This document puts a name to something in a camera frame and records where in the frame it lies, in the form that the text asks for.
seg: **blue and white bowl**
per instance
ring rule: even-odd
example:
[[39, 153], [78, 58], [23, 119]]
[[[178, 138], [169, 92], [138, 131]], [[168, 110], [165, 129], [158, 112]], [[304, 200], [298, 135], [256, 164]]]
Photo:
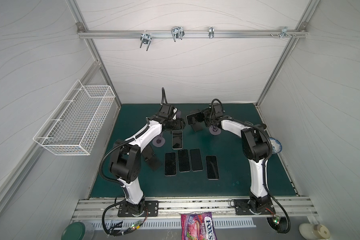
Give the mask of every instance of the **blue and white bowl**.
[[276, 154], [276, 153], [281, 152], [281, 150], [283, 149], [283, 147], [281, 146], [281, 143], [273, 137], [270, 137], [269, 139], [271, 140], [271, 143], [272, 143], [272, 153]]

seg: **fox's berries candy package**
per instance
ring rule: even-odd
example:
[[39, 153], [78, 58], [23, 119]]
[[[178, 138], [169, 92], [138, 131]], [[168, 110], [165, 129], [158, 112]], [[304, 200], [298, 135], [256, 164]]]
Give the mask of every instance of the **fox's berries candy package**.
[[212, 213], [182, 214], [182, 240], [217, 240]]

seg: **aluminum frame rail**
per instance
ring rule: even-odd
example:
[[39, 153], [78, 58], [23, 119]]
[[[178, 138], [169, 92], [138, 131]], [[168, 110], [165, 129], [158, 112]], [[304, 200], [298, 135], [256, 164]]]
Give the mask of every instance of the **aluminum frame rail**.
[[[80, 38], [139, 38], [145, 33], [154, 38], [173, 38], [170, 30], [141, 31], [83, 31], [78, 32]], [[282, 30], [214, 30], [213, 38], [279, 38]], [[307, 31], [287, 30], [283, 38], [305, 38]], [[210, 38], [208, 30], [184, 30], [183, 38]]]
[[[316, 10], [317, 5], [319, 4], [321, 0], [311, 0], [303, 15], [301, 16], [300, 21], [298, 22], [298, 24], [296, 25], [297, 29], [300, 30], [306, 30], [307, 26], [308, 26], [308, 22], [311, 19], [313, 13]], [[283, 53], [281, 54], [279, 61], [277, 62], [275, 68], [273, 69], [267, 83], [265, 84], [263, 91], [261, 92], [259, 99], [256, 102], [256, 106], [260, 107], [261, 103], [264, 101], [269, 89], [271, 88], [273, 82], [275, 81], [275, 79], [277, 78], [277, 76], [279, 75], [281, 69], [284, 66], [285, 61], [288, 59], [289, 55], [291, 54], [293, 48], [296, 46], [296, 43], [298, 42], [298, 38], [290, 38], [287, 45], [285, 46]]]
[[[230, 206], [232, 199], [249, 199], [244, 196], [230, 197], [146, 197], [146, 200], [159, 201], [158, 216], [149, 218], [180, 218], [181, 214], [190, 212], [212, 212], [214, 217], [271, 217], [272, 215], [236, 215], [235, 208]], [[309, 197], [276, 197], [286, 209], [290, 217], [318, 216]], [[114, 198], [91, 198], [79, 200], [71, 221], [101, 220], [103, 211], [114, 204]], [[278, 215], [284, 216], [282, 209], [273, 204]], [[111, 208], [107, 211], [106, 220], [125, 219], [118, 217], [118, 209]]]

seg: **black phone screen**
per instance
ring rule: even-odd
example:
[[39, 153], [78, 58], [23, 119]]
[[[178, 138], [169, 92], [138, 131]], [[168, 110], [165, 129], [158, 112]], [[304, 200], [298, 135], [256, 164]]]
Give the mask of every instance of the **black phone screen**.
[[219, 179], [219, 168], [216, 156], [205, 156], [206, 177], [208, 179]]
[[183, 148], [183, 131], [181, 130], [172, 131], [172, 148], [173, 149]]
[[164, 158], [164, 175], [174, 176], [176, 175], [176, 153], [167, 152]]
[[177, 159], [179, 162], [179, 172], [189, 172], [191, 170], [188, 149], [178, 150]]
[[192, 124], [195, 124], [197, 122], [203, 122], [204, 121], [204, 116], [203, 116], [203, 114], [201, 112], [196, 112], [196, 113], [189, 114], [186, 118], [187, 118], [188, 125], [192, 125]]
[[200, 149], [196, 148], [189, 150], [189, 155], [191, 156], [192, 171], [203, 170], [203, 161]]

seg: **wire mesh basket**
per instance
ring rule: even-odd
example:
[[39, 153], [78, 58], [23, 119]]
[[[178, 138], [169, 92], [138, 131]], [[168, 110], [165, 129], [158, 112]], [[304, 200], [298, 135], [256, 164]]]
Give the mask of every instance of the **wire mesh basket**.
[[107, 85], [75, 86], [33, 138], [55, 155], [89, 155], [115, 99]]

